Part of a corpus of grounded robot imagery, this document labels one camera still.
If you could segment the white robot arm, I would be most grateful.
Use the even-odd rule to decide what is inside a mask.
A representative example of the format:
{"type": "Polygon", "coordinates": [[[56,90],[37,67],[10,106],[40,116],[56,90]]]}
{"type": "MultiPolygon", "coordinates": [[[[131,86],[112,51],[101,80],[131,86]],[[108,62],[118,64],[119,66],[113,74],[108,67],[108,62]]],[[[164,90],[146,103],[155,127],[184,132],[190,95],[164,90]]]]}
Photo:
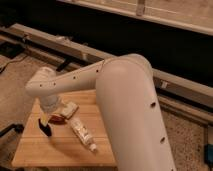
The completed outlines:
{"type": "Polygon", "coordinates": [[[153,69],[138,54],[108,58],[63,75],[42,67],[26,91],[50,113],[63,92],[94,89],[119,171],[176,171],[153,69]]]}

